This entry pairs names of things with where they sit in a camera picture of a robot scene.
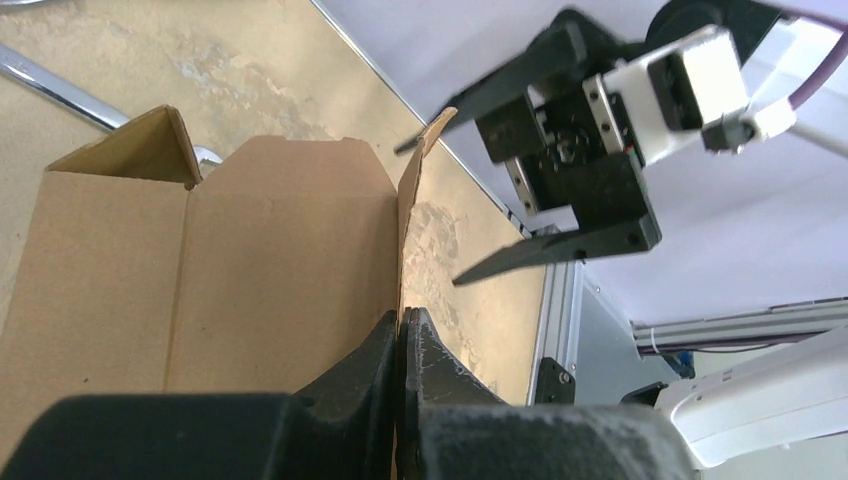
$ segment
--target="white wall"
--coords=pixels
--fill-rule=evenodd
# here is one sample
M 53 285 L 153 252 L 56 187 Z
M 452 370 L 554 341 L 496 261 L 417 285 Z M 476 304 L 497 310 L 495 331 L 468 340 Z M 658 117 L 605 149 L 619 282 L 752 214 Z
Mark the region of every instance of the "white wall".
M 768 353 L 695 354 L 698 375 L 726 370 Z M 820 438 L 734 458 L 703 472 L 705 480 L 845 480 L 848 479 L 848 435 Z

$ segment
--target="beige tabletop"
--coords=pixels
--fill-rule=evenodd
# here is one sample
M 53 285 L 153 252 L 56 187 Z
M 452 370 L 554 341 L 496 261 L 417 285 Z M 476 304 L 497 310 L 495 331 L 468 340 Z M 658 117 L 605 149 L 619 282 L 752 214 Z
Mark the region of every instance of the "beige tabletop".
M 57 0 L 0 12 L 0 43 L 129 116 L 176 106 L 193 141 L 221 156 L 257 134 L 361 138 L 397 184 L 408 158 L 392 147 L 420 127 L 308 0 Z M 0 328 L 41 171 L 101 135 L 0 78 Z M 519 235 L 444 149 L 425 169 L 449 193 L 421 186 L 410 298 L 484 383 L 523 403 L 543 271 L 454 288 L 453 275 Z

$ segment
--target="white backdrop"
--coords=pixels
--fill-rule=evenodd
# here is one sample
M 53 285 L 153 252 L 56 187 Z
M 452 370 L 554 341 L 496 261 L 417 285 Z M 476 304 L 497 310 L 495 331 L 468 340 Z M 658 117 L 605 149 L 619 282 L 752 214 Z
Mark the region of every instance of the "white backdrop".
M 412 109 L 430 117 L 453 93 L 522 51 L 567 4 L 621 37 L 638 39 L 665 2 L 316 3 Z M 803 4 L 848 18 L 846 2 Z M 750 66 L 745 73 L 751 90 L 769 70 Z M 815 108 L 811 101 L 800 115 Z M 832 120 L 848 123 L 848 110 L 837 111 Z M 478 179 L 523 215 L 509 177 L 488 162 L 473 125 L 446 141 Z M 785 135 L 738 157 L 708 156 L 696 145 L 645 175 L 662 243 L 646 255 L 589 263 L 632 320 L 658 324 L 848 296 L 848 159 Z M 575 226 L 567 210 L 522 220 L 531 229 Z

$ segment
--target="cardboard box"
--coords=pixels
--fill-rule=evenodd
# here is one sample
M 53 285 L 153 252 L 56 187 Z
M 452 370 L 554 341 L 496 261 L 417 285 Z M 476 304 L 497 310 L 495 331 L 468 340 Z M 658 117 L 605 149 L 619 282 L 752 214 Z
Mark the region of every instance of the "cardboard box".
M 255 137 L 201 181 L 160 107 L 47 168 L 0 337 L 0 465 L 76 393 L 299 390 L 399 306 L 423 155 Z

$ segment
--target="cardboard flap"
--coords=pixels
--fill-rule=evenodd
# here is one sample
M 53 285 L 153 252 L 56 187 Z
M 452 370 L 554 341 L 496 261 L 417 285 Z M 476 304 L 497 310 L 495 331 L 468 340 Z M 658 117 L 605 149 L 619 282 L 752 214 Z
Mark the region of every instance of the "cardboard flap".
M 266 198 L 397 195 L 366 142 L 294 141 L 279 136 L 248 140 L 198 190 Z
M 197 159 L 180 113 L 162 106 L 130 120 L 102 140 L 47 167 L 48 171 L 200 183 Z
M 406 240 L 406 235 L 409 230 L 409 216 L 412 213 L 412 207 L 415 206 L 415 201 L 418 196 L 418 180 L 421 178 L 421 165 L 424 157 L 430 153 L 436 142 L 439 141 L 439 136 L 442 130 L 451 118 L 456 115 L 456 108 L 448 107 L 436 117 L 418 137 L 418 145 L 415 151 L 412 152 L 412 158 L 409 159 L 409 165 L 403 172 L 403 176 L 398 183 L 398 279 L 403 278 L 403 245 Z M 403 299 L 400 298 L 401 288 L 398 287 L 398 312 L 403 312 Z

